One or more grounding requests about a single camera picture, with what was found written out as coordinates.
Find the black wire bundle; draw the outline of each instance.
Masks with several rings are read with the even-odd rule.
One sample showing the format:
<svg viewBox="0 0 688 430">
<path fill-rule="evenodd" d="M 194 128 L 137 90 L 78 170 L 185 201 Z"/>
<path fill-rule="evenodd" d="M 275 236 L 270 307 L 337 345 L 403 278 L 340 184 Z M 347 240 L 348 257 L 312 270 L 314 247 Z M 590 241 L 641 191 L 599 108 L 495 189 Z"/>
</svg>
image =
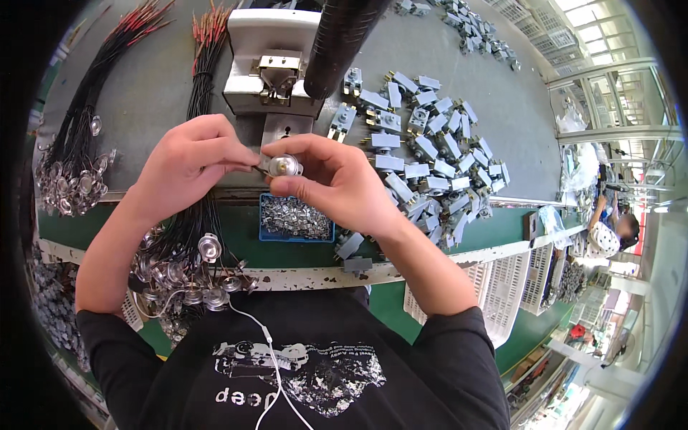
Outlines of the black wire bundle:
<svg viewBox="0 0 688 430">
<path fill-rule="evenodd" d="M 83 176 L 85 171 L 89 173 L 100 168 L 98 165 L 94 166 L 96 148 L 93 144 L 94 132 L 92 131 L 92 122 L 94 121 L 94 112 L 100 91 L 113 66 L 129 47 L 171 22 L 161 23 L 173 2 L 174 0 L 171 0 L 166 6 L 158 10 L 156 9 L 158 0 L 148 0 L 123 16 L 117 26 L 108 34 L 98 50 L 96 58 L 91 62 L 79 83 L 53 145 L 43 155 L 39 167 L 39 176 L 43 176 L 42 180 L 39 181 L 39 186 L 43 185 L 41 187 L 43 194 L 54 191 L 50 182 L 55 182 L 58 179 L 55 176 L 65 178 L 69 183 L 73 178 Z M 51 178 L 49 172 L 56 162 L 60 163 L 60 168 L 55 168 Z M 100 173 L 96 175 L 97 180 L 100 179 L 104 169 L 104 166 L 100 168 Z M 70 187 L 72 193 L 76 192 L 75 184 L 76 181 L 70 184 L 72 185 Z M 67 191 L 63 189 L 59 197 L 65 198 L 66 194 Z"/>
<path fill-rule="evenodd" d="M 200 22 L 193 17 L 196 49 L 191 69 L 193 88 L 189 107 L 186 110 L 187 120 L 205 115 L 210 111 L 213 72 L 227 39 L 226 21 L 232 8 L 225 9 L 222 6 L 216 8 L 213 2 L 211 6 L 212 10 L 203 14 Z M 140 252 L 147 255 L 150 261 L 154 261 L 154 265 L 178 262 L 183 265 L 188 275 L 200 281 L 211 277 L 207 273 L 207 267 L 202 264 L 198 250 L 198 241 L 206 233 L 216 235 L 222 246 L 222 252 L 227 251 L 222 240 L 217 202 L 211 192 L 192 206 L 175 214 L 169 225 Z"/>
</svg>

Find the hand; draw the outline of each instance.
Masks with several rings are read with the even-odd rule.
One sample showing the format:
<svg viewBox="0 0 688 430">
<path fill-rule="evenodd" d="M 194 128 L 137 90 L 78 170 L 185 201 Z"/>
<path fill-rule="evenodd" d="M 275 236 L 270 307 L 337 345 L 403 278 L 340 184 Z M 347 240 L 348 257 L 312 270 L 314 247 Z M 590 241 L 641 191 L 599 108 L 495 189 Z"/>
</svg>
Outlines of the hand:
<svg viewBox="0 0 688 430">
<path fill-rule="evenodd" d="M 607 206 L 607 197 L 604 193 L 600 191 L 600 195 L 597 196 L 597 207 L 604 209 Z"/>
<path fill-rule="evenodd" d="M 315 207 L 339 226 L 375 238 L 394 235 L 402 213 L 358 148 L 313 134 L 299 134 L 263 147 L 265 155 L 295 155 L 303 176 L 278 176 L 270 192 L 293 195 Z"/>
<path fill-rule="evenodd" d="M 224 115 L 199 116 L 165 133 L 122 203 L 152 226 L 196 203 L 225 173 L 259 161 Z"/>
</svg>

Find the wire bundle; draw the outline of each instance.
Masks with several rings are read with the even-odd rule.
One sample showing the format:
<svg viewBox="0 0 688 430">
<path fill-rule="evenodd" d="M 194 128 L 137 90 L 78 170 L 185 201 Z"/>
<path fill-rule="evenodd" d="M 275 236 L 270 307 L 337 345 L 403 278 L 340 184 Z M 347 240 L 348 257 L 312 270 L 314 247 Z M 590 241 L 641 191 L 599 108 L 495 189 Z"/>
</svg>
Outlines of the wire bundle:
<svg viewBox="0 0 688 430">
<path fill-rule="evenodd" d="M 212 1 L 211 7 L 200 20 L 193 17 L 196 48 L 187 120 L 210 111 L 213 72 L 228 36 L 226 21 L 232 8 L 216 8 Z M 180 320 L 184 309 L 179 305 L 180 296 L 174 298 L 173 306 L 167 310 L 173 294 L 183 291 L 181 303 L 186 306 L 205 303 L 209 310 L 221 310 L 227 293 L 255 287 L 254 279 L 243 276 L 241 280 L 234 276 L 234 270 L 223 267 L 225 253 L 233 258 L 241 272 L 246 262 L 239 261 L 222 240 L 217 202 L 212 193 L 175 214 L 166 226 L 156 226 L 144 237 L 133 262 L 133 273 L 150 284 L 142 296 L 162 308 L 152 317 L 166 315 L 168 335 L 173 341 L 179 334 L 176 329 L 186 327 Z"/>
<path fill-rule="evenodd" d="M 79 83 L 60 131 L 36 168 L 36 183 L 48 213 L 57 207 L 62 215 L 83 215 L 107 192 L 102 177 L 116 152 L 96 158 L 94 137 L 103 126 L 95 115 L 100 91 L 129 47 L 171 22 L 162 20 L 173 2 L 158 9 L 158 0 L 147 0 L 121 17 L 100 46 Z"/>
</svg>

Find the polka dot shirt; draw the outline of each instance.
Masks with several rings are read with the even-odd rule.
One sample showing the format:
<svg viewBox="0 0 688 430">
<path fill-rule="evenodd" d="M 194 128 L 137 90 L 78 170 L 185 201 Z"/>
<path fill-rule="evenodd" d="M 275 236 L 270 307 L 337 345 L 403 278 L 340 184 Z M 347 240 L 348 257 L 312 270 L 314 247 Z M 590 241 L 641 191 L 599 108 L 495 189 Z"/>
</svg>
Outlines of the polka dot shirt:
<svg viewBox="0 0 688 430">
<path fill-rule="evenodd" d="M 619 238 L 609 227 L 601 222 L 595 223 L 588 235 L 585 256 L 588 258 L 607 258 L 619 251 Z"/>
</svg>

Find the white perforated basket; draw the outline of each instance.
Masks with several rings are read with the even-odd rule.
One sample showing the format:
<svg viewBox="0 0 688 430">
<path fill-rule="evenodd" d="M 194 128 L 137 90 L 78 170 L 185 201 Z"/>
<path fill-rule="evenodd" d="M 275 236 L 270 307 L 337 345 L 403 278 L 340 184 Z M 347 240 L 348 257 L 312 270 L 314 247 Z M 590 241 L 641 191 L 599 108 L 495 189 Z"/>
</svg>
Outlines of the white perforated basket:
<svg viewBox="0 0 688 430">
<path fill-rule="evenodd" d="M 506 342 L 516 321 L 526 285 L 530 251 L 493 262 L 482 314 L 495 348 Z"/>
<path fill-rule="evenodd" d="M 125 321 L 129 324 L 129 327 L 133 328 L 135 332 L 143 328 L 143 320 L 136 310 L 136 306 L 133 302 L 132 292 L 127 290 L 127 295 L 125 296 L 125 302 L 122 303 L 122 312 L 125 314 Z"/>
<path fill-rule="evenodd" d="M 521 297 L 520 306 L 521 309 L 527 310 L 531 314 L 540 315 L 548 309 L 547 307 L 540 306 L 540 303 L 542 303 L 542 297 L 547 286 L 553 250 L 554 244 L 550 243 L 534 249 L 530 254 L 526 287 Z"/>
<path fill-rule="evenodd" d="M 486 286 L 490 281 L 492 263 L 493 262 L 490 261 L 464 269 L 466 275 L 468 275 L 471 282 L 473 282 L 475 296 L 477 297 L 478 306 L 480 306 L 481 309 L 485 303 L 487 294 Z M 404 311 L 411 315 L 413 319 L 418 321 L 421 325 L 424 325 L 425 321 L 428 319 L 428 316 L 420 309 L 418 302 L 416 302 L 416 299 L 413 297 L 408 283 L 404 289 Z"/>
</svg>

